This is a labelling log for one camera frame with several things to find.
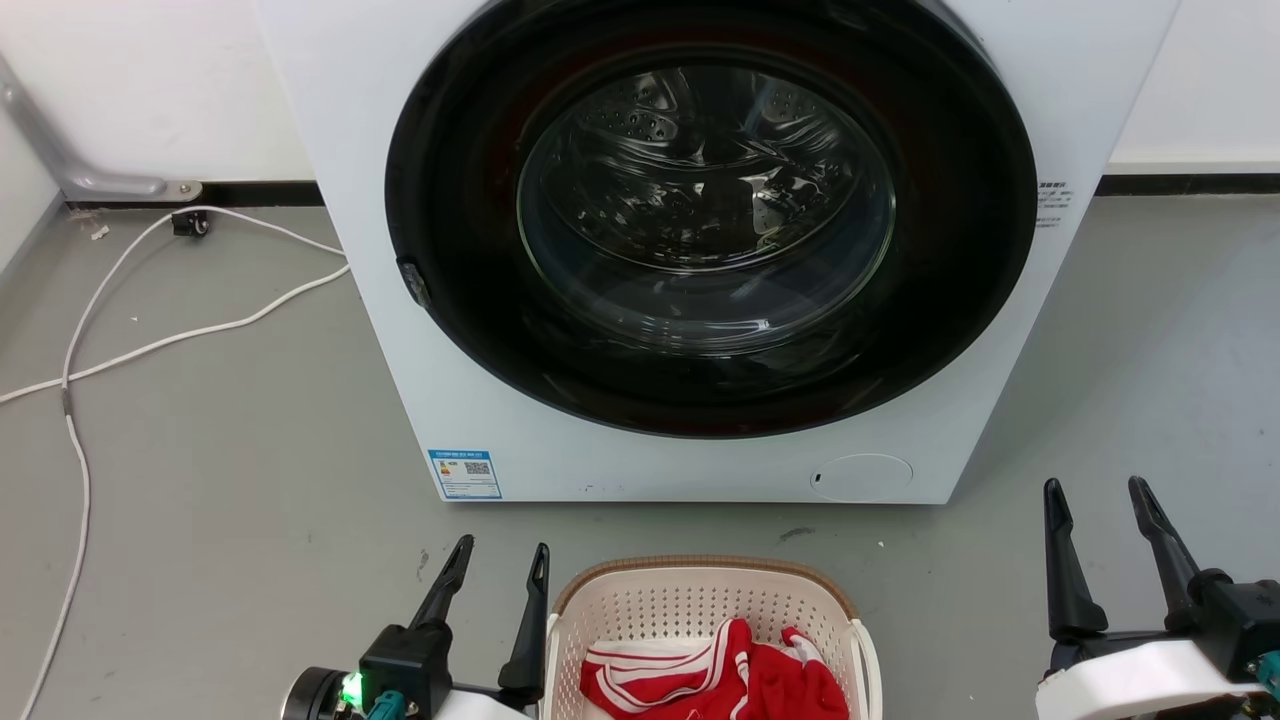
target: power cord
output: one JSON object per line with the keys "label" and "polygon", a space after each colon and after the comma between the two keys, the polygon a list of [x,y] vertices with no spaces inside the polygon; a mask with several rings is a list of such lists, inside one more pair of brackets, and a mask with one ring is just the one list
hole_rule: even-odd
{"label": "power cord", "polygon": [[193,338],[193,337],[211,334],[211,333],[216,333],[216,332],[221,332],[221,331],[229,331],[229,329],[233,329],[233,328],[242,328],[244,325],[255,323],[255,322],[262,319],[264,316],[266,316],[269,313],[271,313],[273,310],[275,310],[280,305],[284,305],[285,302],[288,302],[293,297],[297,297],[298,295],[302,295],[303,292],[306,292],[308,290],[317,288],[317,287],[320,287],[323,284],[330,283],[330,282],[340,278],[342,275],[347,274],[347,272],[351,268],[349,265],[343,265],[342,269],[339,269],[338,272],[335,272],[333,274],[329,274],[329,275],[325,275],[323,278],[317,278],[315,281],[311,281],[311,282],[308,282],[306,284],[298,286],[298,287],[291,290],[289,292],[282,295],[280,297],[275,299],[266,307],[262,307],[257,313],[253,313],[252,315],[250,315],[250,316],[247,316],[244,319],[234,320],[234,322],[230,322],[230,323],[223,323],[220,325],[210,325],[210,327],[206,327],[206,328],[200,328],[200,329],[196,329],[196,331],[188,331],[188,332],[179,333],[179,334],[175,334],[175,336],[172,336],[172,337],[166,337],[166,338],[161,340],[161,341],[152,342],[151,345],[147,345],[145,347],[140,347],[140,348],[134,350],[133,352],[128,352],[125,355],[120,355],[119,357],[108,360],[106,363],[101,363],[99,365],[95,365],[95,366],[92,366],[92,368],[90,368],[87,370],[81,370],[78,373],[72,373],[70,372],[72,370],[72,356],[76,354],[76,346],[79,345],[81,333],[84,332],[84,324],[88,322],[88,316],[93,311],[93,306],[97,305],[97,300],[102,295],[102,290],[106,288],[108,283],[111,282],[111,278],[115,275],[115,272],[120,269],[122,264],[124,264],[124,259],[128,258],[131,252],[133,252],[133,249],[137,247],[142,242],[143,238],[146,238],[148,234],[151,234],[160,225],[168,223],[170,218],[173,218],[177,214],[189,213],[189,211],[193,211],[193,210],[206,210],[209,213],[219,213],[221,215],[230,215],[232,218],[238,218],[241,220],[252,223],[255,225],[260,225],[260,227],[264,227],[264,228],[268,228],[268,229],[273,229],[273,231],[284,233],[284,234],[287,234],[287,236],[289,236],[289,237],[292,237],[294,240],[302,241],[302,242],[305,242],[305,243],[307,243],[307,245],[310,245],[312,247],[324,250],[325,252],[333,252],[334,255],[338,255],[338,256],[342,256],[342,258],[346,256],[346,254],[343,251],[340,251],[340,250],[337,250],[337,249],[329,247],[328,245],[321,245],[321,243],[319,243],[319,242],[316,242],[314,240],[302,237],[301,234],[298,234],[298,233],[296,233],[293,231],[282,228],[279,225],[275,225],[275,224],[271,224],[271,223],[268,223],[268,222],[264,222],[264,220],[259,220],[256,218],[250,218],[248,215],[242,215],[241,213],[236,213],[236,211],[232,211],[232,210],[225,210],[223,208],[214,208],[214,206],[210,206],[210,205],[193,205],[193,206],[189,206],[189,208],[182,208],[180,210],[174,210],[173,213],[169,213],[168,215],[165,215],[165,217],[160,218],[159,220],[156,220],[155,223],[152,223],[147,229],[142,231],[142,234],[140,234],[132,243],[129,243],[129,246],[120,255],[120,259],[115,261],[115,265],[111,266],[111,270],[109,273],[106,273],[105,278],[102,278],[102,282],[97,286],[97,290],[93,292],[93,296],[90,299],[88,305],[84,307],[84,313],[81,315],[79,322],[76,324],[76,332],[72,333],[70,345],[67,346],[67,356],[63,359],[63,375],[61,375],[61,378],[54,379],[54,380],[47,380],[47,382],[44,382],[44,383],[37,383],[37,384],[33,384],[31,387],[24,387],[22,389],[10,392],[8,395],[0,395],[0,405],[4,405],[5,402],[9,402],[10,400],[17,400],[19,397],[23,397],[26,395],[31,395],[31,393],[41,391],[41,389],[47,389],[47,388],[51,388],[51,387],[61,387],[63,388],[63,393],[61,393],[63,395],[63,414],[67,416],[67,434],[70,436],[70,438],[72,438],[72,446],[76,448],[76,457],[79,460],[81,480],[82,480],[82,486],[83,486],[82,489],[83,489],[83,493],[84,493],[84,501],[81,505],[79,546],[76,550],[76,564],[72,566],[70,582],[67,584],[67,594],[63,597],[63,607],[58,612],[58,624],[54,625],[52,637],[49,641],[49,647],[45,650],[45,659],[40,664],[40,673],[36,675],[36,683],[35,683],[35,685],[31,689],[31,696],[28,696],[28,698],[27,698],[27,705],[23,707],[22,715],[19,716],[19,720],[28,720],[31,717],[31,711],[35,710],[35,707],[36,707],[36,701],[40,700],[40,692],[45,687],[45,679],[49,676],[49,669],[54,664],[54,656],[58,652],[58,644],[59,644],[59,642],[63,638],[63,629],[67,625],[67,615],[70,612],[72,601],[76,597],[76,588],[79,585],[81,571],[84,568],[84,555],[86,555],[86,551],[88,550],[88,516],[90,516],[90,503],[91,503],[91,498],[92,498],[92,482],[90,480],[88,460],[84,457],[84,447],[81,445],[79,434],[76,432],[76,419],[74,419],[74,413],[73,413],[73,406],[72,406],[72,393],[70,393],[70,383],[72,383],[72,380],[78,380],[81,378],[87,378],[90,375],[101,373],[102,370],[106,370],[108,368],[114,368],[114,366],[120,365],[123,363],[128,363],[129,360],[133,360],[134,357],[141,357],[142,355],[146,355],[148,352],[160,350],[161,347],[166,347],[166,346],[173,345],[175,342],[180,342],[180,341],[189,340],[189,338]]}

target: basket rim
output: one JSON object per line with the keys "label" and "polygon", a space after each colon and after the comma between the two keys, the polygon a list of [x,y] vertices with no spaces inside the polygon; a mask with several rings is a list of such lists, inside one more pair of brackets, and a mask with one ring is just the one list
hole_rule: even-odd
{"label": "basket rim", "polygon": [[795,575],[812,580],[817,583],[822,589],[831,593],[840,603],[841,610],[845,611],[845,618],[849,620],[858,619],[858,607],[849,600],[845,591],[840,588],[831,578],[819,573],[818,570],[804,565],[801,562],[788,562],[786,560],[765,560],[763,557],[739,557],[735,555],[652,555],[645,557],[627,557],[623,560],[609,560],[608,562],[600,562],[579,573],[572,580],[564,585],[559,596],[556,598],[556,605],[552,606],[552,612],[556,615],[563,615],[564,609],[568,602],[577,594],[577,591],[582,589],[588,583],[596,578],[609,575],[612,573],[625,573],[630,570],[660,570],[663,568],[727,568],[732,570],[759,570],[765,573],[781,573],[785,575]]}

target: washing machine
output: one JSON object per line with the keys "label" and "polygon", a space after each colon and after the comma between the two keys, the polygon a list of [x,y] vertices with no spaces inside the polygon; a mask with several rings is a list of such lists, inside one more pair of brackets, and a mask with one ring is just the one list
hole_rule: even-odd
{"label": "washing machine", "polygon": [[257,9],[442,498],[943,503],[1176,1]]}

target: laundry basket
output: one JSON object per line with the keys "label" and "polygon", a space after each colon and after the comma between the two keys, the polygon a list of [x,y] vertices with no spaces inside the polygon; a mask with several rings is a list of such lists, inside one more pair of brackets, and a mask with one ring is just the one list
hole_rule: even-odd
{"label": "laundry basket", "polygon": [[795,562],[701,555],[617,560],[573,578],[548,621],[539,716],[607,717],[579,691],[591,643],[710,638],[730,618],[745,618],[756,642],[777,644],[783,628],[799,629],[845,691],[851,720],[882,720],[876,646],[835,583]]}

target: washing machine door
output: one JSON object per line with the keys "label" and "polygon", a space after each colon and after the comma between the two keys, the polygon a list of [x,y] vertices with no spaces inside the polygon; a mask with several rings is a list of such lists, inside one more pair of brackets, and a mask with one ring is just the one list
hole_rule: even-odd
{"label": "washing machine door", "polygon": [[936,9],[504,0],[408,99],[387,209],[413,297],[512,387],[748,437],[955,359],[1019,277],[1036,191],[1016,108]]}

